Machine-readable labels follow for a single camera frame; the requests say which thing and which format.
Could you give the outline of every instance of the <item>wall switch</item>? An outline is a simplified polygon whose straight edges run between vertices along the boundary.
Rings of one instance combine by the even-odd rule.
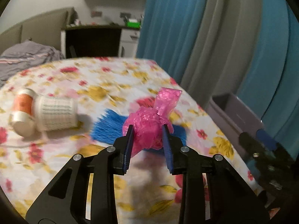
[[[129,19],[129,18],[131,18],[131,14],[130,14],[130,13],[120,12],[119,17],[120,17],[120,18],[125,18],[125,17],[127,17],[127,19]]]
[[[91,11],[91,17],[94,18],[94,17],[101,17],[102,16],[102,11]]]

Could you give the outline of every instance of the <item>blue brush bristles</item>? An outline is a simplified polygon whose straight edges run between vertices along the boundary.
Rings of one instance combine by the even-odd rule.
[[[106,109],[106,114],[94,123],[90,134],[91,138],[103,143],[113,144],[116,138],[122,136],[123,124],[127,118],[127,116],[119,115],[111,109]],[[173,129],[174,133],[171,135],[179,137],[183,145],[186,145],[187,136],[184,127],[173,125]]]

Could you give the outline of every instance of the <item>floral bedsheet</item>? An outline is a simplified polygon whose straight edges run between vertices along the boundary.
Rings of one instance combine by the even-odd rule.
[[[49,132],[49,142],[38,135],[31,139],[18,136],[8,122],[16,91],[24,86],[43,95],[76,98],[78,126]],[[89,137],[92,123],[105,109],[128,115],[141,105],[152,106],[161,87],[182,90],[156,62],[125,58],[61,60],[10,78],[0,93],[0,185],[16,210],[25,217],[43,188],[74,154],[95,155],[108,146]],[[257,183],[230,142],[184,90],[170,119],[185,127],[188,146],[203,155],[222,154],[258,192]],[[142,151],[131,159],[127,174],[114,180],[119,223],[178,222],[182,178],[169,174],[163,156]],[[88,191],[87,218],[90,200]]]

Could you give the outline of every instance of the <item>gray curtain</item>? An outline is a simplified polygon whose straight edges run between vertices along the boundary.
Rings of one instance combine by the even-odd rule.
[[[203,108],[212,95],[235,93],[250,65],[262,0],[207,0],[181,86]]]

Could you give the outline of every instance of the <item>thread spool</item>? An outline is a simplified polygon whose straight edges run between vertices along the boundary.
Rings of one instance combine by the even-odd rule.
[[[36,129],[32,111],[33,100],[36,96],[37,94],[33,90],[23,88],[18,91],[15,97],[10,125],[20,136],[28,137],[32,135]]]

